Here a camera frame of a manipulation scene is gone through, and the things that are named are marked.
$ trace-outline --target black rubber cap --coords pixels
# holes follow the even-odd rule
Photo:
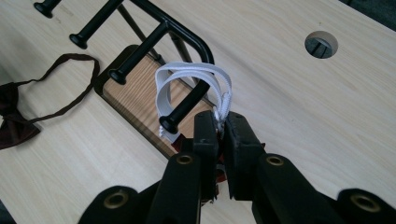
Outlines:
[[[87,41],[83,40],[79,35],[70,35],[70,40],[79,46],[81,49],[86,49],[88,47]]]
[[[49,10],[44,4],[42,3],[34,3],[33,6],[37,11],[43,14],[45,17],[51,19],[52,18],[52,11]]]
[[[178,132],[177,125],[168,117],[162,116],[160,117],[160,124],[165,128],[169,133],[175,134]]]
[[[113,78],[113,80],[115,80],[117,83],[121,84],[121,85],[125,85],[126,83],[126,79],[125,79],[125,75],[122,74],[119,70],[117,69],[110,69],[108,71],[108,75]]]

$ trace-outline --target black metal tube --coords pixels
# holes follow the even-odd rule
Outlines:
[[[70,40],[82,49],[86,49],[87,41],[107,20],[107,18],[119,7],[123,0],[109,0],[93,18],[76,35],[70,35]]]
[[[159,22],[166,21],[170,31],[180,36],[190,46],[199,53],[203,63],[215,63],[209,46],[198,35],[187,29],[185,26],[177,22],[175,19],[167,15],[160,8],[156,7],[150,1],[131,0],[138,7],[146,11],[151,17]]]
[[[189,52],[187,51],[184,41],[172,32],[170,32],[169,35],[171,36],[171,39],[175,44],[175,47],[177,49],[178,54],[181,57],[181,60],[183,60],[183,62],[186,62],[186,63],[192,63],[192,59],[190,57]]]
[[[134,67],[146,56],[150,49],[152,49],[158,41],[166,34],[166,23],[163,22],[146,38],[143,43],[137,47],[134,53],[128,57],[127,60],[118,68],[108,71],[110,77],[115,81],[124,85],[126,83],[126,76],[134,69]]]
[[[170,32],[174,33],[186,41],[197,50],[203,63],[215,63],[209,46],[198,35],[191,32],[185,26],[168,16],[158,7],[149,1],[131,0],[138,7],[146,11],[151,17],[159,22],[165,21]],[[188,113],[199,103],[209,90],[209,85],[202,80],[196,87],[181,101],[181,103],[168,116],[160,118],[161,125],[169,133],[177,133],[177,125],[187,116]]]
[[[34,3],[33,6],[37,11],[43,14],[47,18],[52,18],[52,10],[61,2],[62,0],[45,0],[42,3]]]
[[[121,16],[125,19],[125,21],[131,26],[131,28],[134,30],[134,33],[139,37],[139,39],[143,42],[146,40],[145,34],[143,34],[142,30],[140,30],[139,26],[137,23],[134,21],[132,18],[131,14],[129,14],[128,10],[126,10],[125,6],[121,4],[117,10],[121,14]],[[165,64],[165,61],[163,60],[163,57],[157,53],[155,49],[150,50],[151,55],[154,57],[154,60],[159,62],[160,64]]]

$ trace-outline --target light wood tabletop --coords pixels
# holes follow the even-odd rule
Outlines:
[[[39,78],[64,53],[90,54],[103,70],[140,43],[117,11],[87,49],[69,41],[106,0],[62,1],[51,20],[33,2],[0,4],[0,84]],[[232,111],[267,152],[289,158],[332,198],[358,188],[396,206],[395,32],[336,0],[152,2],[211,48],[232,78]],[[124,5],[146,35],[158,24]],[[330,38],[331,58],[306,51],[312,33]],[[156,50],[180,61],[169,36]],[[28,119],[56,111],[85,89],[91,71],[89,62],[66,63],[48,81],[20,87],[20,111]],[[94,91],[37,126],[37,137],[0,151],[0,199],[17,223],[77,223],[102,190],[141,191],[162,177],[166,158]],[[255,223],[251,203],[230,201],[226,185],[220,191],[202,223]]]

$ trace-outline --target circular hole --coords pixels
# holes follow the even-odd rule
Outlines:
[[[279,157],[276,157],[276,156],[267,157],[267,162],[270,163],[271,165],[275,165],[275,166],[283,165],[283,161]]]
[[[305,49],[315,58],[327,59],[338,50],[337,39],[324,31],[315,31],[305,39]]]
[[[116,193],[110,194],[105,198],[104,206],[108,209],[119,208],[128,202],[128,194],[120,190]]]
[[[187,164],[192,163],[192,157],[186,156],[186,155],[179,156],[179,157],[177,157],[177,162],[182,165],[187,165]]]
[[[381,210],[381,207],[378,205],[378,203],[362,194],[354,194],[350,196],[350,200],[360,209],[367,212],[376,213]]]

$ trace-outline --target white strap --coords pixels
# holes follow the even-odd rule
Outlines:
[[[231,106],[232,89],[230,77],[220,68],[211,63],[168,63],[160,67],[155,73],[157,84],[157,106],[158,117],[167,116],[173,111],[171,106],[170,82],[181,77],[196,77],[206,82],[215,92],[217,106],[214,107],[215,119],[218,123],[218,132],[223,133],[224,121],[228,116]],[[222,93],[216,77],[221,77],[227,86],[227,91]],[[160,136],[166,137],[171,143],[179,136],[167,132],[160,127]]]

